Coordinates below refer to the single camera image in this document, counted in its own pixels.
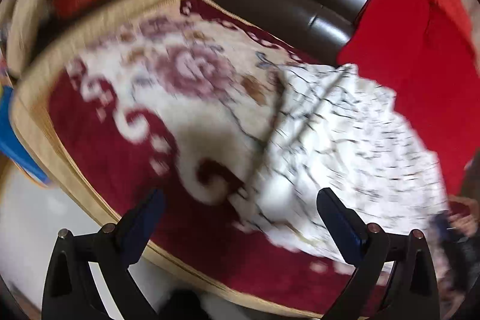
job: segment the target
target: white floor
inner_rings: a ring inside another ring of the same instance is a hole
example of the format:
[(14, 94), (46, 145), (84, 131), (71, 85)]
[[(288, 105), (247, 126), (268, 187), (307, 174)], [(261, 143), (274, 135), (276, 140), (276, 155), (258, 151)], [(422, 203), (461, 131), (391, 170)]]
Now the white floor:
[[(98, 231), (99, 226), (62, 190), (42, 189), (12, 167), (5, 186), (0, 189), (0, 274), (9, 286), (16, 286), (38, 308), (42, 304), (51, 251), (61, 228), (82, 235)], [(92, 270), (109, 316), (123, 319), (98, 266)], [(173, 288), (184, 286), (145, 259), (132, 265), (130, 273), (154, 308)], [(236, 305), (214, 295), (203, 294), (202, 303), (214, 320), (248, 320)]]

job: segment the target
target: blue object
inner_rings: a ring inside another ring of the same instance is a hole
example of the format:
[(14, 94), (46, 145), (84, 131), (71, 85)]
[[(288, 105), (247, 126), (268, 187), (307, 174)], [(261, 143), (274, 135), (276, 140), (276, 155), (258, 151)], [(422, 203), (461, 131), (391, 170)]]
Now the blue object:
[(0, 151), (41, 182), (48, 183), (48, 177), (20, 144), (11, 128), (8, 112), (13, 92), (11, 87), (3, 86), (3, 95), (0, 101)]
[(368, 239), (365, 223), (356, 212), (347, 209), (329, 187), (318, 192), (317, 210), (345, 262), (358, 267)]
[(129, 210), (118, 222), (117, 246), (125, 268), (139, 261), (164, 210), (163, 192), (153, 189), (142, 203)]

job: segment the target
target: white patterned cloth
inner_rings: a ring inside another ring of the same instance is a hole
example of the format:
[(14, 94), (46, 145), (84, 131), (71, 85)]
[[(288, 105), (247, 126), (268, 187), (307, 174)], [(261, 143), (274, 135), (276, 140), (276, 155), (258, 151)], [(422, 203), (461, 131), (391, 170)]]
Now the white patterned cloth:
[(446, 209), (440, 166), (393, 111), (395, 92), (360, 78), (354, 64), (284, 67), (281, 79), (284, 100), (262, 165), (230, 198), (245, 225), (277, 246), (344, 262), (316, 209), (318, 191), (330, 187), (365, 223), (427, 233)]

